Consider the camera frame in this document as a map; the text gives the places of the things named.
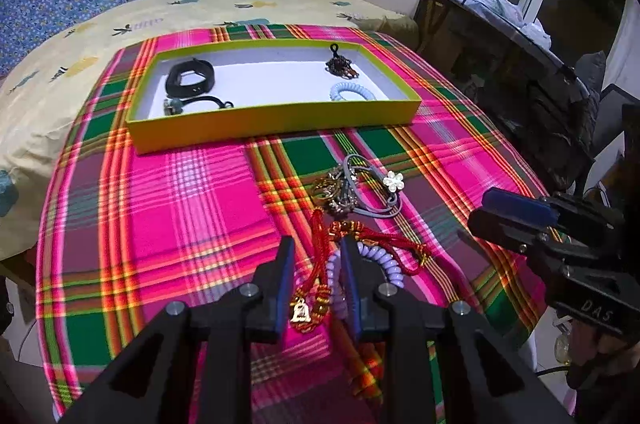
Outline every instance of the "screw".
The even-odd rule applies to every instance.
[[[167,304],[166,307],[164,307],[164,310],[166,310],[166,313],[170,316],[177,316],[184,310],[186,306],[187,305],[185,305],[182,301],[171,301]]]
[[[380,292],[380,294],[385,298],[390,298],[391,296],[398,294],[398,287],[393,283],[382,283],[378,285],[378,292]]]
[[[244,283],[240,286],[239,290],[240,293],[247,298],[251,298],[260,292],[260,288],[255,283]]]
[[[459,316],[466,316],[467,314],[469,314],[469,312],[471,312],[471,306],[469,305],[469,303],[462,300],[454,301],[451,304],[451,309]]]

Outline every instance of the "plaid tablecloth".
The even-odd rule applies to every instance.
[[[407,127],[257,137],[137,156],[125,112],[163,50],[226,40],[313,38],[361,43],[420,96]],[[436,249],[405,280],[418,298],[465,299],[514,346],[543,312],[543,286],[524,260],[466,230],[482,193],[543,192],[516,151],[470,101],[394,40],[346,27],[197,29],[119,51],[69,133],[52,177],[38,243],[37,317],[44,369],[63,412],[170,300],[218,299],[273,259],[292,235],[296,280],[311,269],[308,187],[357,151],[405,177],[403,208],[370,227]],[[252,348],[254,423],[373,422],[381,348],[356,348],[340,322],[284,348]]]

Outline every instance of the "floor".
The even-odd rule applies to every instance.
[[[42,359],[38,346],[37,328],[34,326],[34,302],[28,295],[18,291],[15,283],[7,280],[9,296],[15,307],[14,319],[2,337],[10,344],[12,351],[0,351],[0,375],[14,392],[16,398],[35,424],[54,424],[52,399],[42,370]],[[538,355],[538,369],[545,370],[558,366],[554,357],[554,343],[559,331],[553,326],[556,317],[553,309],[547,309],[536,327],[535,340]],[[27,335],[18,360],[20,342]],[[546,387],[562,402],[567,386],[564,374],[550,374],[542,378]]]

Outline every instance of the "white flower charm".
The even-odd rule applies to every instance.
[[[402,182],[402,179],[403,177],[401,173],[393,173],[390,171],[382,180],[382,184],[386,186],[390,193],[395,193],[396,191],[404,188],[404,182]]]

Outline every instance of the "light blue spiral hair tie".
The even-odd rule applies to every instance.
[[[362,85],[358,85],[356,83],[336,83],[333,87],[331,87],[331,91],[329,92],[329,97],[332,101],[345,101],[344,97],[340,96],[340,92],[355,92],[359,94],[367,101],[375,101],[376,97],[369,90],[364,88]]]

